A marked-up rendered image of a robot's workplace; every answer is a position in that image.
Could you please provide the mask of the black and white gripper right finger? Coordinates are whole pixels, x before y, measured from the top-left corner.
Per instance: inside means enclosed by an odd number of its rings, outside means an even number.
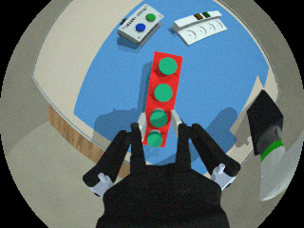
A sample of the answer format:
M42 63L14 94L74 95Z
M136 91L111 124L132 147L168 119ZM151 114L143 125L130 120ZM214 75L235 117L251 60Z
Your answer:
M173 193L177 196L184 196L190 191L192 185L191 154L188 139L191 139L197 149L211 176L211 180L218 183L221 190L229 187L237 176L241 165L226 155L200 124L193 123L192 126L187 126L180 119L175 109L171 110L171 120L178 139L172 181Z

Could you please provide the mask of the red tube rack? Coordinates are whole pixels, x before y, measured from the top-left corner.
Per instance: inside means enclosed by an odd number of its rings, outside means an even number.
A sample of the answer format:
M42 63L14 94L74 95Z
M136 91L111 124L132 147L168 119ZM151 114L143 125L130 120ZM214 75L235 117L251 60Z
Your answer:
M177 63L178 68L175 71L175 73L171 75L164 75L159 70L159 62L161 59L165 57L172 58ZM147 135L151 130L156 129L159 130L162 135L162 144L159 147L165 146L169 126L171 123L171 110L174 110L174 105L178 91L179 79L181 75L181 63L182 63L181 56L169 54L169 53L157 52L157 51L154 52L154 58L153 58L153 64L152 64L151 76L150 76L150 82L149 82L149 88L147 94L146 108L145 108L147 127L145 131L144 141L142 142L142 144L148 145ZM167 84L172 88L173 95L169 101L160 102L159 100L156 99L154 91L156 86L159 84ZM151 113L156 108L163 109L167 115L167 123L163 127L155 127L150 122Z

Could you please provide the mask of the blue flat mat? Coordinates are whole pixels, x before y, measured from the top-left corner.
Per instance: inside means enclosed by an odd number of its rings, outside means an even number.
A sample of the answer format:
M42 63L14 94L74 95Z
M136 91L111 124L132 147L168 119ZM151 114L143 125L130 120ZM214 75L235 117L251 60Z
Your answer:
M82 83L73 114L112 141L131 131L145 112L154 51L182 57L174 109L187 126L200 124L225 152L237 138L229 130L245 106L257 75L265 87L268 64L242 24L213 0L143 0L123 19L147 4L164 17L141 47L121 37L121 21L94 57ZM187 46L173 23L197 13L218 10L227 30Z

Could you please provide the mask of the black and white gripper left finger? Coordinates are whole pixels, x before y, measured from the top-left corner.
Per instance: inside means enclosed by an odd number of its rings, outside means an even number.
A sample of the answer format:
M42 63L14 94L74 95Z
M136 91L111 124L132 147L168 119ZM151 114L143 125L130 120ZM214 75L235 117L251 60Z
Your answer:
M130 132L126 132L126 130L118 132L97 164L83 175L83 181L96 196L103 197L105 191L114 185L130 144L130 189L137 198L149 196L151 189L142 143L146 126L144 112L137 123L130 125Z

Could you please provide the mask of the green round cap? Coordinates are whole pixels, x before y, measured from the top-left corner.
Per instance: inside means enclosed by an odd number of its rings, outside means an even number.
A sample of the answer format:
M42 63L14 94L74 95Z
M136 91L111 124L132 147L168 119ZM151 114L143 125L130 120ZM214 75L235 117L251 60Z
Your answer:
M177 63L174 59L165 57L159 62L159 70L164 75L171 75L177 70Z
M151 113L150 122L155 127L163 127L167 123L167 115L163 110L154 110Z
M157 131L152 131L147 135L147 143L152 147L158 147L162 144L162 134Z
M157 85L154 91L155 97L160 102L167 102L173 95L172 88L167 84Z

